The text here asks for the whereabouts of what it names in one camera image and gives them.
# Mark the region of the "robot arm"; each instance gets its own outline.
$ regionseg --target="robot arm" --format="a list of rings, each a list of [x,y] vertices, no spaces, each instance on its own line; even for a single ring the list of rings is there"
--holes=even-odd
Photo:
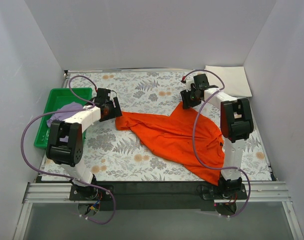
[[[181,91],[183,108],[197,106],[219,88],[209,85],[207,76],[200,74],[186,80],[186,90]],[[236,98],[224,92],[218,92],[210,100],[221,111],[221,131],[224,136],[225,159],[223,167],[241,167],[245,140],[254,130],[252,112],[247,98]],[[240,190],[241,173],[236,169],[221,170],[219,189],[229,194]]]
[[[64,121],[54,120],[50,126],[46,157],[61,165],[71,177],[88,184],[96,179],[82,159],[82,133],[96,121],[103,122],[122,116],[117,97],[111,100],[110,94],[111,90],[98,88],[97,96],[91,99],[95,107],[90,108],[90,104],[87,104],[84,109],[89,109],[77,112]],[[94,188],[74,180],[72,184],[78,185],[79,190],[89,198],[94,194]]]

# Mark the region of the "green tray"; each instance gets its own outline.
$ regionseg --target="green tray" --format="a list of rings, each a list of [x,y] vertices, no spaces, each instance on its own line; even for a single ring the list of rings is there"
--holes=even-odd
[[[80,96],[83,99],[90,100],[92,98],[92,89],[90,87],[80,87],[80,88],[73,88],[73,91],[76,95]],[[85,105],[85,101],[82,101],[81,99],[78,99],[76,96],[74,96],[70,89],[66,88],[54,88],[51,90],[47,103],[44,109],[44,113],[53,112],[64,105],[70,104],[71,102],[77,102],[78,104]],[[47,146],[48,141],[48,134],[50,128],[47,127],[46,121],[51,117],[51,115],[42,117],[40,126],[38,128],[34,146],[37,148],[45,149]],[[83,133],[83,143],[85,139],[85,132]]]

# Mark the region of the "white sheet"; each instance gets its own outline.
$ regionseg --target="white sheet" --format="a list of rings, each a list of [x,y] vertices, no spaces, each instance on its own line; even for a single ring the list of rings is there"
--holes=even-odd
[[[243,66],[206,66],[205,69],[216,73],[223,80],[225,84],[225,89],[223,91],[228,95],[234,97],[252,96]],[[211,73],[207,73],[207,78],[210,85],[216,85],[220,88],[222,87],[221,82]]]

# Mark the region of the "leaf pattern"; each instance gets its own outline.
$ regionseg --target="leaf pattern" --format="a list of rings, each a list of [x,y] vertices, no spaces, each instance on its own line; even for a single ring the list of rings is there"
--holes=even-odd
[[[133,153],[135,150],[139,149],[141,147],[141,144],[137,140],[133,139],[123,139],[117,143],[116,147],[113,149],[113,152],[121,153],[121,154],[129,154]]]
[[[98,86],[115,90],[122,111],[136,113],[161,114],[169,116],[181,101],[180,91],[184,85],[180,82],[187,72],[150,71],[150,72],[111,72],[85,73]],[[77,78],[73,88],[94,87],[84,78]],[[220,125],[220,112],[208,104],[202,114]],[[131,131],[117,131],[115,119],[96,122],[86,131],[83,147],[83,160],[90,170],[95,167],[98,181],[201,181],[182,165],[154,156]],[[45,171],[65,173],[66,171],[49,161],[42,166]],[[271,180],[265,161],[265,154],[256,130],[246,141],[243,151],[242,168],[251,180]],[[56,176],[42,176],[44,181],[66,181]]]
[[[136,93],[133,94],[133,97],[139,99],[140,97],[142,97],[145,94],[145,92],[143,91],[137,91]]]
[[[150,94],[150,96],[148,97],[148,99],[150,99],[152,102],[156,102],[158,97],[155,93]]]
[[[147,81],[140,82],[135,89],[149,91],[153,88],[157,88],[157,86],[159,86],[158,81],[148,79]]]
[[[254,138],[253,135],[251,135],[250,138],[245,141],[245,149],[247,152],[249,152],[250,150],[253,152],[254,149],[259,146],[262,146],[260,140],[258,139],[258,137]]]

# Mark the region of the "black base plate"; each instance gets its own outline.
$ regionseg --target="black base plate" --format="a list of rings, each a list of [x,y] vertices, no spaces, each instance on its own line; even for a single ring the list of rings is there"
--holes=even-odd
[[[98,186],[109,189],[115,196],[118,210],[169,210],[169,209],[200,209],[215,211],[214,199],[222,199],[217,186],[204,181],[104,181]],[[206,190],[212,189],[213,195]],[[75,187],[70,191],[70,200],[89,201]],[[237,193],[237,199],[246,199],[246,192]],[[113,201],[109,194],[103,192],[100,211],[113,210]]]

